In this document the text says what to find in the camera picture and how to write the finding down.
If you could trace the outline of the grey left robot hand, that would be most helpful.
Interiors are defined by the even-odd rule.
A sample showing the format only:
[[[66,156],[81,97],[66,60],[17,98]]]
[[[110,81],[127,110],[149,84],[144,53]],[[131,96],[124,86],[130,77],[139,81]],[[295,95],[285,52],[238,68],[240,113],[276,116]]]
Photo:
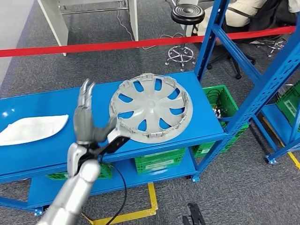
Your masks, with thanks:
[[[96,83],[89,84],[90,79],[86,79],[80,88],[78,105],[73,116],[73,126],[76,142],[86,145],[93,142],[103,143],[107,136],[115,128],[116,117],[111,117],[105,127],[94,126],[92,115],[92,91]]]

